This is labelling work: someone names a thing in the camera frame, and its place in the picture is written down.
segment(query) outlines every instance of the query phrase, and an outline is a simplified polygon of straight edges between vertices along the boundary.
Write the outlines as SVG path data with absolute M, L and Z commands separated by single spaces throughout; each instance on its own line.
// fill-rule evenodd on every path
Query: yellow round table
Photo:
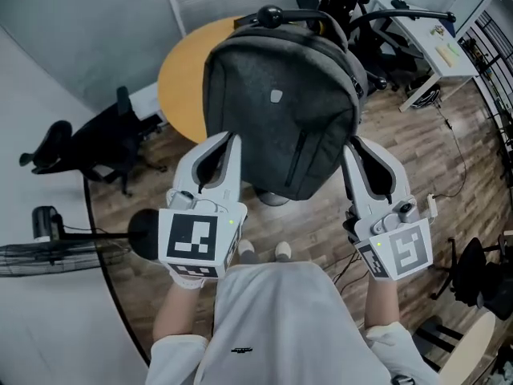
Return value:
M 207 138 L 203 118 L 203 71 L 210 51 L 233 32 L 233 20 L 211 22 L 185 36 L 160 68 L 160 108 L 170 125 L 195 143 Z

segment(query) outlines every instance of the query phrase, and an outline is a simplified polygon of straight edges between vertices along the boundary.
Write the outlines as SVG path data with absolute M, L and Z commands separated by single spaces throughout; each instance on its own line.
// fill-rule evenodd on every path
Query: desk leg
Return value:
M 465 84 L 468 83 L 468 80 L 470 80 L 472 77 L 469 77 L 468 79 L 466 79 L 463 83 L 461 83 L 459 86 L 457 86 L 453 91 L 449 92 L 448 94 L 445 94 L 442 96 L 442 98 L 440 99 L 441 101 L 445 101 L 447 100 L 449 97 L 451 97 L 456 91 L 458 91 L 461 87 L 463 87 Z
M 439 80 L 440 80 L 440 76 L 438 74 L 434 73 L 412 96 L 410 96 L 408 98 L 408 100 L 401 107 L 399 107 L 399 110 L 401 110 L 401 112 L 406 111 L 408 108 L 411 107 L 411 105 L 415 101 L 420 99 L 422 94 L 424 94 L 431 87 L 433 87 L 433 84 L 435 84 Z

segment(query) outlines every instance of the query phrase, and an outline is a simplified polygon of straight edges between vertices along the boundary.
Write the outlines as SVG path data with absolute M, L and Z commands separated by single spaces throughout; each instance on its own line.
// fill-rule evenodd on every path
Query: person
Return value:
M 238 252 L 217 286 L 210 342 L 192 334 L 203 282 L 171 272 L 146 385 L 439 383 L 399 323 L 396 282 L 369 278 L 364 339 L 328 275 L 291 261 L 288 243 L 274 263 L 259 264 L 247 240 Z

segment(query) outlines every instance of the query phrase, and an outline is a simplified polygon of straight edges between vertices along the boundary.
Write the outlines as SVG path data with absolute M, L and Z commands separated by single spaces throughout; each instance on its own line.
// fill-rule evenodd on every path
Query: shoe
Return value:
M 278 255 L 285 255 L 288 259 L 292 257 L 292 250 L 288 242 L 282 241 L 278 243 L 274 249 L 274 256 L 278 258 Z
M 251 251 L 252 253 L 254 253 L 255 247 L 253 247 L 253 244 L 248 240 L 240 240 L 239 246 L 237 247 L 237 252 L 239 253 L 239 256 L 242 255 L 244 251 Z

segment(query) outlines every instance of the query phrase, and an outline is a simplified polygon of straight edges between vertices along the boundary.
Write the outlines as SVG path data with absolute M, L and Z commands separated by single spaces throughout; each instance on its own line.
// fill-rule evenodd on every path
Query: gray backpack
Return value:
M 279 23 L 300 12 L 321 14 L 330 39 L 296 24 L 264 27 L 259 17 L 212 50 L 203 81 L 208 135 L 240 135 L 242 179 L 291 200 L 309 199 L 340 166 L 367 93 L 333 18 L 293 10 Z

